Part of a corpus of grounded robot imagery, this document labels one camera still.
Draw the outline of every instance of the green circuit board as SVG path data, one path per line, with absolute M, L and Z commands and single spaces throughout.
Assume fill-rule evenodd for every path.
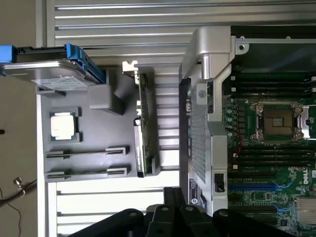
M 297 205 L 302 197 L 316 204 L 314 80 L 305 74 L 231 78 L 223 96 L 229 208 L 296 236 L 316 237 L 316 222 L 302 221 Z

